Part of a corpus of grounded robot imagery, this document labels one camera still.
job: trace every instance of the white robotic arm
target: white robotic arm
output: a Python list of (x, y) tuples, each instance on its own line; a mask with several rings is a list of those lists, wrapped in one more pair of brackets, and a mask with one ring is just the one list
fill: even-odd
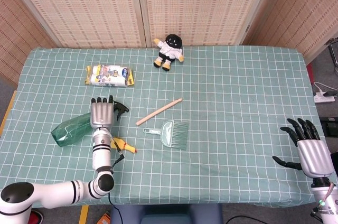
[(324, 224), (338, 223), (338, 189), (328, 177), (335, 172), (330, 151), (324, 141), (320, 140), (315, 126), (309, 121), (298, 119), (300, 125), (292, 120), (294, 130), (282, 127), (298, 149), (300, 163), (284, 162), (273, 156), (273, 159), (284, 167), (303, 170), (304, 174), (313, 179), (312, 193), (318, 203), (311, 216)]
[(110, 163), (110, 128), (114, 123), (114, 101), (104, 98), (91, 100), (91, 127), (93, 134), (93, 169), (97, 177), (88, 183), (79, 180), (56, 183), (35, 184), (28, 182), (13, 183), (0, 193), (0, 223), (27, 223), (33, 203), (40, 202), (45, 208), (56, 208), (78, 203), (81, 200), (100, 199), (114, 187), (112, 167), (124, 156), (117, 146), (120, 158)]

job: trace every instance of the plush doll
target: plush doll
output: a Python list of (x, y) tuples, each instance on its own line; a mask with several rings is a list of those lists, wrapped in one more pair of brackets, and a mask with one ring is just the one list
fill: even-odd
[(171, 62), (178, 59), (180, 62), (184, 61), (184, 57), (182, 55), (182, 39), (175, 34), (170, 34), (166, 37), (165, 42), (155, 38), (154, 42), (158, 47), (160, 47), (160, 51), (157, 59), (154, 61), (155, 67), (160, 67), (162, 62), (162, 68), (165, 71), (170, 70)]

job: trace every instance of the robot finger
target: robot finger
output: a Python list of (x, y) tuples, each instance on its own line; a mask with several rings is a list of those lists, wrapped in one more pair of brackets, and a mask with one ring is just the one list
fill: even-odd
[(302, 128), (303, 128), (303, 131), (304, 131), (304, 135), (307, 139), (313, 139), (313, 135), (310, 131), (310, 127), (308, 126), (308, 124), (302, 120), (301, 118), (297, 119), (298, 122), (301, 124)]
[(291, 140), (295, 144), (295, 146), (298, 146), (297, 142), (299, 141), (299, 138), (298, 138), (298, 135), (295, 133), (294, 130), (292, 130), (289, 127), (281, 127), (280, 129), (283, 130), (283, 131), (285, 131), (285, 132), (287, 132), (289, 134)]
[(275, 162), (277, 162), (280, 166), (283, 167), (289, 167), (291, 169), (295, 169), (295, 170), (302, 170), (302, 166), (300, 163), (296, 163), (296, 162), (285, 162), (283, 160), (281, 160), (280, 158), (273, 156), (273, 159)]
[(318, 131), (317, 131), (315, 125), (312, 124), (312, 122), (309, 121), (309, 120), (305, 120), (305, 121), (306, 121), (307, 125), (309, 126), (309, 128), (310, 128), (310, 130), (311, 130), (311, 133), (312, 133), (312, 135), (313, 135), (313, 138), (320, 141), (321, 138), (319, 137), (319, 134), (318, 134)]
[(294, 120), (292, 120), (292, 119), (290, 119), (290, 118), (288, 118), (287, 121), (288, 121), (290, 124), (292, 124), (292, 126), (294, 127), (295, 132), (297, 133), (298, 138), (299, 138), (300, 141), (306, 139), (303, 130), (301, 129), (301, 127), (299, 126), (299, 124), (298, 124), (296, 121), (294, 121)]

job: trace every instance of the white power strip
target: white power strip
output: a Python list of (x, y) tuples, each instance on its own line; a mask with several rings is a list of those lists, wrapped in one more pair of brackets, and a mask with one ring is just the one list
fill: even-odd
[(316, 95), (313, 97), (315, 100), (315, 104), (320, 104), (323, 102), (334, 102), (334, 96), (323, 96), (321, 93), (317, 92)]

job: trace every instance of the gray floor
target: gray floor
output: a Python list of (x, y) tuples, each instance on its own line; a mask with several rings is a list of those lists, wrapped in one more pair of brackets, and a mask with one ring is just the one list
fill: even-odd
[[(334, 50), (338, 54), (338, 43), (334, 45)], [(334, 88), (338, 88), (338, 75), (334, 72), (333, 63), (326, 49), (312, 63), (314, 78), (318, 82), (322, 82)], [(7, 105), (11, 99), (13, 88), (0, 81), (0, 121), (2, 120)], [(329, 104), (317, 105), (318, 114), (320, 116), (335, 116), (338, 117), (338, 101)], [(327, 138), (328, 147), (331, 152), (338, 151), (338, 139)], [(310, 211), (314, 204), (306, 204), (291, 208), (265, 208), (253, 206), (250, 204), (224, 204), (222, 208), (224, 223), (233, 216), (247, 215), (269, 224), (284, 224), (284, 223), (307, 223), (318, 224), (319, 222), (310, 217)], [(53, 223), (78, 223), (81, 207), (61, 207), (56, 209), (39, 209), (44, 214), (45, 224)], [(90, 206), (87, 223), (96, 223), (100, 217), (110, 210), (110, 206)], [(230, 224), (246, 224), (258, 223), (256, 221), (237, 218)]]

